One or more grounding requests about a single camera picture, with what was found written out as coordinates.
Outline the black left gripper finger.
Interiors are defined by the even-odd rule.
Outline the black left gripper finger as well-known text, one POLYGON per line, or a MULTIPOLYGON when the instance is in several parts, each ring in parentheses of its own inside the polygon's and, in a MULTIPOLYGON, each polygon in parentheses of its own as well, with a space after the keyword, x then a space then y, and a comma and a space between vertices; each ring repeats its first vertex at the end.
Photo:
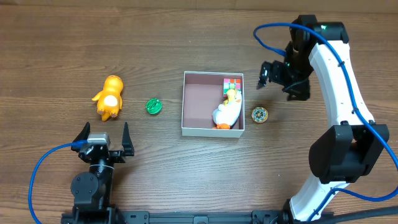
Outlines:
POLYGON ((134 146, 131 141, 129 126, 127 122, 124 123, 122 146, 126 156, 134 156, 134 146))
POLYGON ((78 134, 78 136, 73 140, 73 144, 71 146, 71 150, 78 152, 82 146, 82 141, 86 141, 88 139, 88 136, 90 134, 90 123, 86 122, 85 126, 81 130, 81 132, 78 134))

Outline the colourful puzzle cube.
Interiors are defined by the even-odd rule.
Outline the colourful puzzle cube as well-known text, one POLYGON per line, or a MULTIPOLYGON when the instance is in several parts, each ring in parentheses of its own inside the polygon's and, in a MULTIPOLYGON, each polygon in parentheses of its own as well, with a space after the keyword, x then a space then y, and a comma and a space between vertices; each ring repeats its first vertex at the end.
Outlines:
POLYGON ((227 91, 234 89, 241 91, 241 79, 240 78, 224 78, 223 79, 223 97, 227 98, 227 91))

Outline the orange plush toy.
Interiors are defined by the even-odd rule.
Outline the orange plush toy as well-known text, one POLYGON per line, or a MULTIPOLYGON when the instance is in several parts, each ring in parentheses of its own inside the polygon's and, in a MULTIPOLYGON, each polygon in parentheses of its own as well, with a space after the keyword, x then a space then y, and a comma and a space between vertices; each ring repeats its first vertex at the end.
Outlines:
POLYGON ((102 121, 109 118, 116 118, 122 110, 123 100, 121 93, 124 84, 120 77, 110 75, 104 82, 103 89, 98 92, 91 100, 96 102, 97 113, 101 115, 102 121))

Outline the gold blue spinning top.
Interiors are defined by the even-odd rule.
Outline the gold blue spinning top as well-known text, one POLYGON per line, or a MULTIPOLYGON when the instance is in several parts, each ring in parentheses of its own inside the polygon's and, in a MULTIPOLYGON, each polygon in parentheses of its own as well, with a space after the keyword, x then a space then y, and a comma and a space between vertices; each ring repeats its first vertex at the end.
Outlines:
POLYGON ((255 123, 265 123, 268 117, 268 111, 264 107, 258 106, 252 110, 251 118, 255 123))

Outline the green spinning top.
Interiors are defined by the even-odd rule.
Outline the green spinning top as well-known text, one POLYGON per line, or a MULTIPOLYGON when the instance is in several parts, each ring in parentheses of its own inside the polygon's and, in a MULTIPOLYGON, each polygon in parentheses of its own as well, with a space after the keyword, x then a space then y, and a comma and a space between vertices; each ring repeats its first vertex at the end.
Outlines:
POLYGON ((151 115, 157 115, 162 110, 162 102, 157 98, 151 98, 146 103, 146 111, 151 115))

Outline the white plush duck yellow hat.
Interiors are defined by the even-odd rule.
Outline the white plush duck yellow hat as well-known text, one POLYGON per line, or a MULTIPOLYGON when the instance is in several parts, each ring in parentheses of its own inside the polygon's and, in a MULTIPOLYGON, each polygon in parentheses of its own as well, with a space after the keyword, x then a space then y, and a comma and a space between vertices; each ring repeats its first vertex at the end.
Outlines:
POLYGON ((227 99, 212 113, 215 124, 213 129, 231 129, 241 113, 243 103, 241 91, 229 89, 226 94, 227 99))

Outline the white cardboard box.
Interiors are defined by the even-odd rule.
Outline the white cardboard box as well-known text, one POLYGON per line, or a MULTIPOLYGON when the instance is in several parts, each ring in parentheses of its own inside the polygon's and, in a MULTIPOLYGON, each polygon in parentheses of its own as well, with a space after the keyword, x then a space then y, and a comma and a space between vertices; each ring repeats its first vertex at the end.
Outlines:
POLYGON ((230 129, 216 129, 213 111, 222 103, 226 78, 239 79, 244 89, 242 73, 193 72, 183 74, 181 129, 184 136, 240 138, 245 128, 244 108, 230 129))

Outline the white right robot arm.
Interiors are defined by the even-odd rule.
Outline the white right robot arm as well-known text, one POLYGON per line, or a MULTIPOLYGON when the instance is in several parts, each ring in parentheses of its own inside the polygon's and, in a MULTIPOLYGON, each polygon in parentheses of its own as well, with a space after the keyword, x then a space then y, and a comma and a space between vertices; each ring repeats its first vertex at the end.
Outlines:
POLYGON ((300 15, 288 23, 291 40, 278 50, 283 61, 264 62, 258 88, 282 86, 289 100, 310 97, 310 75, 318 78, 328 127, 309 150, 310 176, 288 199, 277 223, 343 222, 390 213, 389 209, 334 217, 323 209, 349 184, 370 173, 382 151, 390 149, 389 130, 377 124, 361 96, 350 60, 349 37, 341 22, 319 22, 300 15))

